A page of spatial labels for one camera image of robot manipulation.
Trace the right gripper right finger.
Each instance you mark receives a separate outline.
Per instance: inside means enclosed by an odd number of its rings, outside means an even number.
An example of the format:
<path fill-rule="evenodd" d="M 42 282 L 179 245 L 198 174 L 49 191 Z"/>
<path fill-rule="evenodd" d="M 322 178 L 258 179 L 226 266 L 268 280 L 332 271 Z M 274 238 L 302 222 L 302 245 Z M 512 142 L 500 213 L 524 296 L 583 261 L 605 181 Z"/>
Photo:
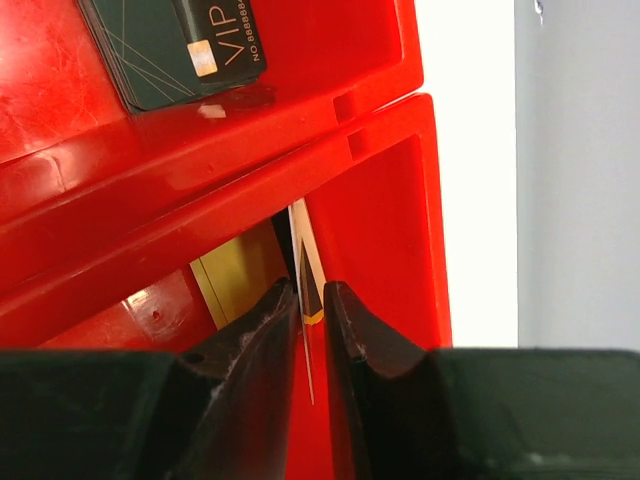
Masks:
<path fill-rule="evenodd" d="M 344 282 L 324 289 L 339 479 L 635 479 L 639 356 L 424 349 Z"/>

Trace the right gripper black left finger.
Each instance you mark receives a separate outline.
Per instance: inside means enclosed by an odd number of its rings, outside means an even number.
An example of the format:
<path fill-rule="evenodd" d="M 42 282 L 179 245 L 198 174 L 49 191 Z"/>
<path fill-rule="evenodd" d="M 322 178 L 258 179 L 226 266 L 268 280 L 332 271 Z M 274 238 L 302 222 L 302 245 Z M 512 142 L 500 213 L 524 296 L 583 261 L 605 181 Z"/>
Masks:
<path fill-rule="evenodd" d="M 191 350 L 5 350 L 5 479 L 284 474 L 298 297 L 276 281 Z"/>

